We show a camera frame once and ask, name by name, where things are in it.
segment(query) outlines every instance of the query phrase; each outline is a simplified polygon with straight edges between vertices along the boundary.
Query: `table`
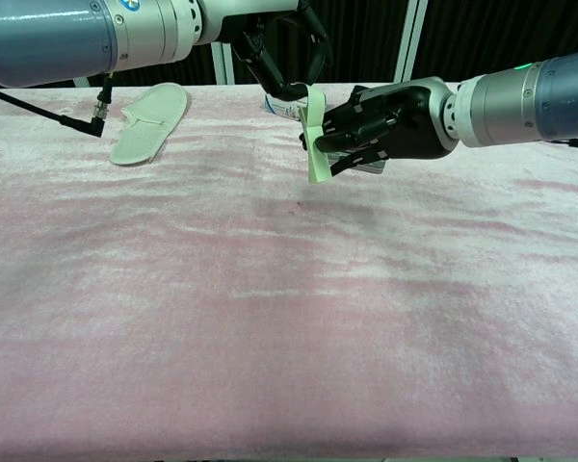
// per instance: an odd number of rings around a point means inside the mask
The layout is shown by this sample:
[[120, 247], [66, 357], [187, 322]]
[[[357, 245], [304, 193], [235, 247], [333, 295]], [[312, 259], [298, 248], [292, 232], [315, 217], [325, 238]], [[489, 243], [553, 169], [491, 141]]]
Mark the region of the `table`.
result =
[[142, 90], [103, 140], [0, 102], [0, 461], [578, 456], [578, 150], [314, 186], [259, 87], [203, 87], [112, 166]]

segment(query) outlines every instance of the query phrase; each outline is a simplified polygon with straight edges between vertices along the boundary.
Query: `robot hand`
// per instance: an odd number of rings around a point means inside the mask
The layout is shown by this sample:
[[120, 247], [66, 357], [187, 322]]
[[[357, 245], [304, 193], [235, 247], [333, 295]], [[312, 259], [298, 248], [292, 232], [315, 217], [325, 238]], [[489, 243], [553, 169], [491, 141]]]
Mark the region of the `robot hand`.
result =
[[459, 141], [578, 145], [578, 53], [470, 79], [457, 94], [435, 77], [356, 87], [326, 113], [323, 129], [317, 147], [346, 154], [331, 167], [334, 175], [385, 159], [441, 158]]
[[263, 45], [266, 24], [299, 27], [315, 47], [312, 84], [331, 48], [308, 0], [0, 0], [0, 85], [30, 87], [166, 64], [193, 46], [232, 43], [267, 93], [293, 100], [302, 85], [282, 77]]

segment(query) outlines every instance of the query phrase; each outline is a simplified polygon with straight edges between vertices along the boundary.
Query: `black curtain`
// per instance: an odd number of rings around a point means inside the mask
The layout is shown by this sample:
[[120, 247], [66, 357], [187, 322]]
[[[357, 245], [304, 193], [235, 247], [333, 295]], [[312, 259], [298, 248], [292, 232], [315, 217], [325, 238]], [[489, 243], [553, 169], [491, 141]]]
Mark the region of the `black curtain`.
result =
[[457, 82], [578, 51], [578, 0], [430, 0], [413, 78]]
[[[319, 82], [391, 82], [403, 34], [407, 0], [311, 0], [331, 39], [334, 64]], [[294, 28], [272, 23], [266, 47], [284, 77], [300, 81], [311, 58], [308, 38]], [[234, 58], [236, 83], [255, 80]]]
[[55, 88], [71, 88], [71, 87], [75, 87], [75, 84], [73, 83], [72, 80], [68, 80], [66, 82], [53, 82], [51, 84], [39, 85], [33, 87], [33, 89], [55, 89]]

